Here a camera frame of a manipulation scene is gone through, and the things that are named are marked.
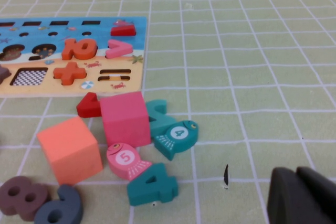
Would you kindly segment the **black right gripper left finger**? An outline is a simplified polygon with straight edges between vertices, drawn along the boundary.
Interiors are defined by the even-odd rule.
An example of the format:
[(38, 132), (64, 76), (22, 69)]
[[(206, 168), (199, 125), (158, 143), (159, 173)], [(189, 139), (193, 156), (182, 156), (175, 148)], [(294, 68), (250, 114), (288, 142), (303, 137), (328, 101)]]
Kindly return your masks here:
[(331, 223), (296, 171), (285, 167), (273, 169), (267, 202), (269, 222)]

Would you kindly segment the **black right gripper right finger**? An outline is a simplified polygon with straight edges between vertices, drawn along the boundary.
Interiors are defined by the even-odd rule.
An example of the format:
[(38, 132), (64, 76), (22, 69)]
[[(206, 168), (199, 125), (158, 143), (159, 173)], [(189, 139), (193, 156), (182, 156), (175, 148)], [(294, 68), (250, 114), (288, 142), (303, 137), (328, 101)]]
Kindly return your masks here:
[(298, 167), (296, 173), (323, 215), (335, 223), (335, 183), (309, 167)]

